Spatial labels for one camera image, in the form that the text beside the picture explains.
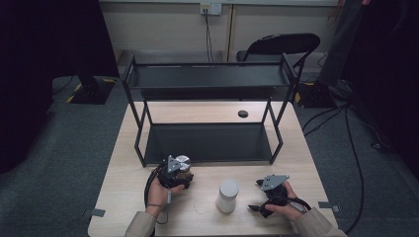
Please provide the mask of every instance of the gray carpet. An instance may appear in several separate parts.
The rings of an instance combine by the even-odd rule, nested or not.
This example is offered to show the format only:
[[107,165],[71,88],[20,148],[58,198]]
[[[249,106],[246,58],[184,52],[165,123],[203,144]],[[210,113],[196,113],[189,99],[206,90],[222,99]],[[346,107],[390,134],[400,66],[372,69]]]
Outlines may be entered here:
[[[55,79],[54,90],[68,80]],[[95,207],[127,99],[118,82],[105,105],[65,103],[76,84],[74,78],[54,95],[28,159],[0,175],[0,236],[87,236],[89,218],[83,212]],[[295,110],[301,126],[324,111]],[[315,119],[305,131],[333,113]],[[350,236],[419,236],[417,180],[397,154],[370,147],[377,139],[355,111],[348,116],[365,183],[363,214]],[[361,181],[345,112],[306,139],[329,200],[341,207],[335,213],[338,224],[347,230],[359,211]]]

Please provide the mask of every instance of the hand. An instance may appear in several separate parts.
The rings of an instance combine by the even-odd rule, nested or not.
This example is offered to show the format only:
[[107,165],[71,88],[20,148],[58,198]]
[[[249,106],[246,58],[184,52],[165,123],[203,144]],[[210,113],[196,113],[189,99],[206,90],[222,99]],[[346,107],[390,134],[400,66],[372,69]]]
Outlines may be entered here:
[[[296,194],[293,192],[293,188],[291,187],[290,183],[285,181],[283,182],[284,186],[287,189],[288,198],[296,198]],[[277,212],[286,216],[290,221],[296,221],[300,217],[302,217],[302,213],[291,206],[289,203],[285,206],[278,206],[274,204],[267,204],[265,205],[267,210],[271,210],[273,212]]]
[[[180,185],[170,189],[172,195],[178,194],[182,189],[184,189],[184,185]],[[158,217],[160,211],[163,207],[167,204],[169,190],[163,188],[160,185],[157,177],[151,182],[150,190],[148,191],[148,201],[147,201],[147,208],[145,212],[153,215],[154,217]]]

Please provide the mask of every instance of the black metal shelf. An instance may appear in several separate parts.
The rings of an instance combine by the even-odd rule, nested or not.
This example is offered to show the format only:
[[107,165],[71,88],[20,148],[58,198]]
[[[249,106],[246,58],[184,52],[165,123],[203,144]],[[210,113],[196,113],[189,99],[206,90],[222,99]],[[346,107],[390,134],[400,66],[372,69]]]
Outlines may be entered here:
[[[281,62],[154,63],[141,64],[131,58],[123,85],[134,114],[138,133],[134,148],[143,167],[157,164],[169,155],[187,155],[192,162],[264,161],[272,164],[282,145],[278,125],[287,103],[274,115],[271,98],[287,102],[296,73],[283,55]],[[138,115],[130,90],[138,90],[144,108]],[[148,101],[163,100],[264,100],[267,106],[257,122],[154,123]],[[265,129],[270,115],[278,145],[271,152]],[[145,157],[139,150],[144,120],[150,130]]]

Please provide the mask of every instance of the white cup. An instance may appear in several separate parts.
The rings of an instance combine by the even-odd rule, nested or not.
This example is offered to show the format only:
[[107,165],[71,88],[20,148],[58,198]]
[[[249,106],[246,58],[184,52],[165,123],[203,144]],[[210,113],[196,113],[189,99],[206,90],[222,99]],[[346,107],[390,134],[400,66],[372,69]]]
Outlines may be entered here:
[[216,198],[215,204],[223,213],[230,213],[235,208],[236,197],[238,194],[238,185],[232,179],[222,181],[219,186],[219,194]]

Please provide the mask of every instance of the office chair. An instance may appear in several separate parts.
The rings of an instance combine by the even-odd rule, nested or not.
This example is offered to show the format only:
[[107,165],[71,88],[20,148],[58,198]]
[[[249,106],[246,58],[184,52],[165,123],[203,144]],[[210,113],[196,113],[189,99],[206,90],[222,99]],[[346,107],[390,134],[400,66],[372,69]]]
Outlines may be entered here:
[[293,95],[293,103],[298,92],[299,79],[302,74],[305,59],[320,45],[320,37],[311,33],[270,35],[254,41],[247,50],[240,50],[236,54],[237,61],[280,61],[282,53],[303,53],[302,57],[293,65],[298,67]]

